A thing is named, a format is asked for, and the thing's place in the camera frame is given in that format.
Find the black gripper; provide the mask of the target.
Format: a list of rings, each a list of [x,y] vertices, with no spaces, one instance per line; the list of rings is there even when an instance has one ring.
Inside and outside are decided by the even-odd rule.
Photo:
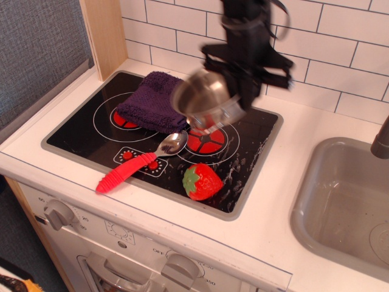
[[[259,24],[239,29],[225,25],[224,28],[226,43],[206,44],[201,48],[204,66],[224,76],[229,94],[240,96],[244,111],[260,95],[263,83],[284,89],[290,87],[294,63],[270,45],[274,36],[270,26]]]

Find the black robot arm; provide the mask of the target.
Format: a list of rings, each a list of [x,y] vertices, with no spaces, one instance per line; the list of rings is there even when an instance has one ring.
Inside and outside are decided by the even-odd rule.
[[[271,1],[223,1],[225,44],[206,44],[204,67],[223,75],[231,96],[248,110],[262,84],[287,89],[294,63],[270,44]]]

